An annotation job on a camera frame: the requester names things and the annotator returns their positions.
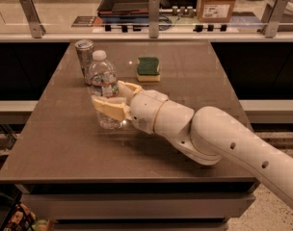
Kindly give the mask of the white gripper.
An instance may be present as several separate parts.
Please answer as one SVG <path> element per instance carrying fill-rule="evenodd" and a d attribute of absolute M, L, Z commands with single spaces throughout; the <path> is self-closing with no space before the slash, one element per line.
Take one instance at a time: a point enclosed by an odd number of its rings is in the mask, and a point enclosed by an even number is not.
<path fill-rule="evenodd" d="M 156 90 L 143 90 L 137 84 L 121 80 L 118 80 L 118 86 L 118 97 L 107 98 L 93 95 L 94 108 L 117 121 L 130 119 L 131 115 L 132 124 L 136 129 L 153 134 L 155 118 L 169 97 Z"/>

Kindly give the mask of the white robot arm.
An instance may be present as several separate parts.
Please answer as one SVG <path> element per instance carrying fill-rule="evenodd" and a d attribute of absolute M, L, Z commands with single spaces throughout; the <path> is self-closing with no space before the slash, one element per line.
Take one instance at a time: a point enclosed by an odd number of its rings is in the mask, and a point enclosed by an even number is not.
<path fill-rule="evenodd" d="M 194 111 L 156 90 L 119 82 L 115 97 L 92 96 L 94 108 L 115 120 L 129 120 L 147 134 L 166 139 L 195 162 L 212 166 L 226 158 L 248 171 L 293 210 L 293 158 L 256 136 L 215 107 Z"/>

